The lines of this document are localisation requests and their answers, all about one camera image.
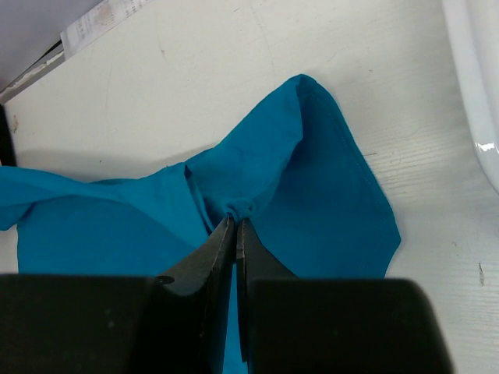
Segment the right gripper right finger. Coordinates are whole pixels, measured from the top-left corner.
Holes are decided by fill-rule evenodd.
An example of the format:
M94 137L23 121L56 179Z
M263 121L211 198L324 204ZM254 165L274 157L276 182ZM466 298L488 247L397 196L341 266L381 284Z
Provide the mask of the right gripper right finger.
M451 373L428 297L406 279L297 277L238 227L242 360L251 373Z

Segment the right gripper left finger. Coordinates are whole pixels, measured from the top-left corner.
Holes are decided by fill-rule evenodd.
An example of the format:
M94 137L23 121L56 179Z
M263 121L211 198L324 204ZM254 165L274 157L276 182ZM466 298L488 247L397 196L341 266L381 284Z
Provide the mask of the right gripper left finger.
M4 373L220 373L235 223L155 277L4 275Z

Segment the blue t shirt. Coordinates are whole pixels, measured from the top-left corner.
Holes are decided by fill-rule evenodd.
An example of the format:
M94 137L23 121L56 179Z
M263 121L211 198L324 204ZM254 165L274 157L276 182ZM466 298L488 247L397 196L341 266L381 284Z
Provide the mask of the blue t shirt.
M16 227L24 273L156 274L224 217L249 218L301 277L382 277L401 241L337 104L304 75L217 146L144 178L1 170L1 227Z

